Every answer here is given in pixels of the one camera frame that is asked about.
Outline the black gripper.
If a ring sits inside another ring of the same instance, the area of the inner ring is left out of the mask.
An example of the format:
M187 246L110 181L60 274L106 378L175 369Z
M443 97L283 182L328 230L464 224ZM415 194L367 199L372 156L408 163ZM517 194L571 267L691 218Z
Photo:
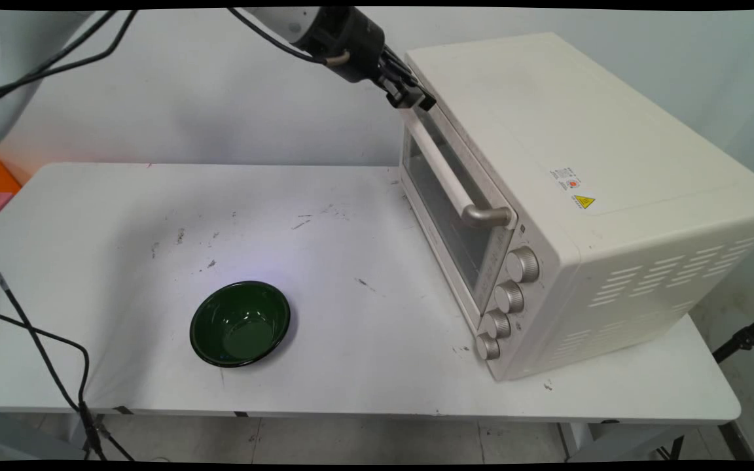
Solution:
M385 33L357 8L305 8L308 21L297 48L308 62L318 63L350 83L369 80L386 93L395 109L419 107L430 111L437 104L392 48Z

